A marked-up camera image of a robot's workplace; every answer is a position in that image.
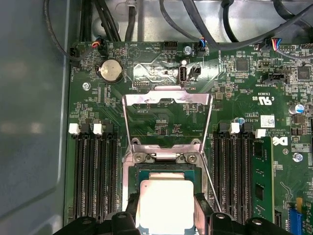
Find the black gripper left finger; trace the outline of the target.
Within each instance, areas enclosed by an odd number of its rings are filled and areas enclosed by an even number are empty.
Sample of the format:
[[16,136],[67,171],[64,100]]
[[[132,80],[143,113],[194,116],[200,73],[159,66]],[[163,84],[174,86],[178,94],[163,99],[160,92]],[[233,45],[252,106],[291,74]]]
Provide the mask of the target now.
[[111,219],[97,222],[92,217],[79,217],[67,224],[55,234],[57,235],[137,235],[139,229],[135,225],[139,194],[130,195],[125,211],[115,213]]

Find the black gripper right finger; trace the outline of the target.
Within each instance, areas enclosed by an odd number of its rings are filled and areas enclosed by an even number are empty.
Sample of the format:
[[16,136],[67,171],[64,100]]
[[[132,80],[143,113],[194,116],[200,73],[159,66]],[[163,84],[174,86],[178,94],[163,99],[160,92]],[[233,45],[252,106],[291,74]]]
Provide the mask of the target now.
[[194,225],[200,235],[289,235],[272,222],[254,217],[245,224],[233,220],[230,215],[214,212],[203,193],[194,195]]

